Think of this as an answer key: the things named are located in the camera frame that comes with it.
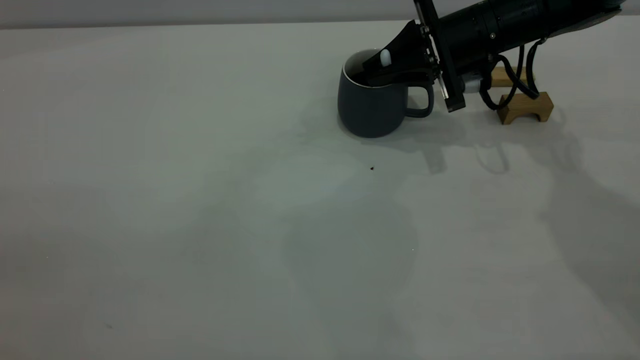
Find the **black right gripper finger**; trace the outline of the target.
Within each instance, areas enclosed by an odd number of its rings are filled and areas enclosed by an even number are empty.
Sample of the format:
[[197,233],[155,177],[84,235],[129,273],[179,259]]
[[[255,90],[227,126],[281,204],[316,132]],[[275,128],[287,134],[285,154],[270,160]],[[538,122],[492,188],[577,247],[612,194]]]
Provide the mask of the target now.
[[427,71],[368,71],[367,84],[370,87],[385,87],[394,84],[434,84],[434,76]]
[[382,50],[362,63],[368,72],[428,72],[435,74],[431,60],[434,54],[432,43],[426,39],[422,23],[410,20],[400,33]]

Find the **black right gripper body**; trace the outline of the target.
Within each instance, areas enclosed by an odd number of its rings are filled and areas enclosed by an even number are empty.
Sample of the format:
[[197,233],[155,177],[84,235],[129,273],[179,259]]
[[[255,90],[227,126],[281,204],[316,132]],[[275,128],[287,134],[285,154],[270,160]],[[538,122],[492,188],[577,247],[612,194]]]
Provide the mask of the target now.
[[432,0],[416,0],[416,13],[436,51],[436,72],[448,112],[466,107],[466,94],[478,93],[495,51],[498,21],[483,0],[439,17]]

